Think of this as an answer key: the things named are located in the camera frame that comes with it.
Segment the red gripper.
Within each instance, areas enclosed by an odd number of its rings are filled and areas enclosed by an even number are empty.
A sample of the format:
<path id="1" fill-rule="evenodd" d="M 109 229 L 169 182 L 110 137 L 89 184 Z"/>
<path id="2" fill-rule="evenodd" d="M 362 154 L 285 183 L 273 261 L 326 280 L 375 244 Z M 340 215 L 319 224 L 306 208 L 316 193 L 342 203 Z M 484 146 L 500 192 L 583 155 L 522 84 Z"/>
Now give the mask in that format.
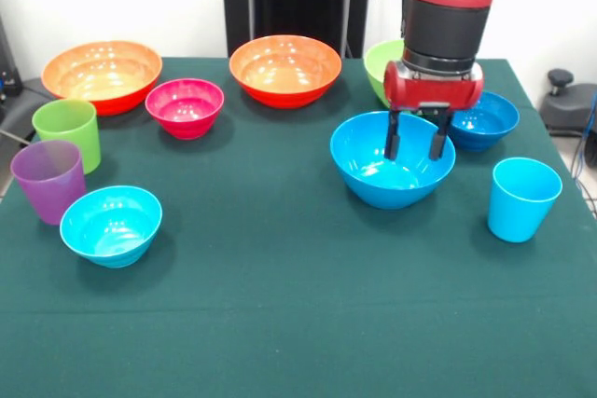
<path id="1" fill-rule="evenodd" d="M 449 127 L 451 111 L 472 108 L 482 93 L 484 76 L 481 66 L 475 62 L 470 72 L 454 76 L 430 75 L 416 72 L 402 61 L 389 61 L 383 77 L 383 91 L 391 109 L 384 157 L 395 160 L 399 147 L 398 111 L 417 111 L 425 108 L 434 111 L 437 131 L 433 135 L 429 158 L 438 160 Z"/>

